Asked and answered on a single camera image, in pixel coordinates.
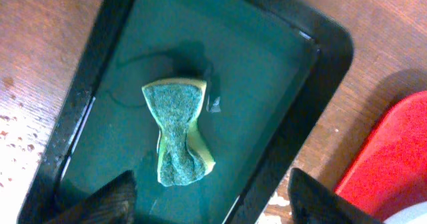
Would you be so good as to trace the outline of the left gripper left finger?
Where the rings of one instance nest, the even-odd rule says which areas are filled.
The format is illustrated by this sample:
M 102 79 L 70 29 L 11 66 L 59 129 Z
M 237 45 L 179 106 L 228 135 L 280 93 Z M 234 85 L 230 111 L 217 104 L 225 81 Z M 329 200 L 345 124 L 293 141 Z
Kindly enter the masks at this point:
M 127 170 L 46 224 L 133 224 L 136 201 L 134 172 Z

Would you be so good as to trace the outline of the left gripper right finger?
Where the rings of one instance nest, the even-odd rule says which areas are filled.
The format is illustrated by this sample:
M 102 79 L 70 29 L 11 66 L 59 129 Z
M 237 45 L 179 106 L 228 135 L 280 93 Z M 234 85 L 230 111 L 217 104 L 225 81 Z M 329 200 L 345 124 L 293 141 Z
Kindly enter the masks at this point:
M 299 168 L 290 171 L 288 196 L 297 224 L 382 224 Z

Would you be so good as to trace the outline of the green yellow scrub sponge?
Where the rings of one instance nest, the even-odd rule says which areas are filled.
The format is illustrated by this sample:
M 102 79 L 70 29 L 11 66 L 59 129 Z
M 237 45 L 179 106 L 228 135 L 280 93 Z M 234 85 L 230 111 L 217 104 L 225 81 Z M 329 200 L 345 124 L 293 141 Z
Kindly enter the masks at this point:
M 198 129 L 207 82 L 169 78 L 144 85 L 147 107 L 159 127 L 157 181 L 186 186 L 210 174 L 216 164 Z

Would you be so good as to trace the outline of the light blue plate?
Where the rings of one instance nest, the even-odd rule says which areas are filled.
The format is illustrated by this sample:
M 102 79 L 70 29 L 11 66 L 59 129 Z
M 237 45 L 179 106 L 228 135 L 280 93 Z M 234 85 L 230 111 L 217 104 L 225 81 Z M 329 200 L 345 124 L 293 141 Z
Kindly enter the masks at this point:
M 389 218 L 385 224 L 427 224 L 427 202 L 407 207 Z

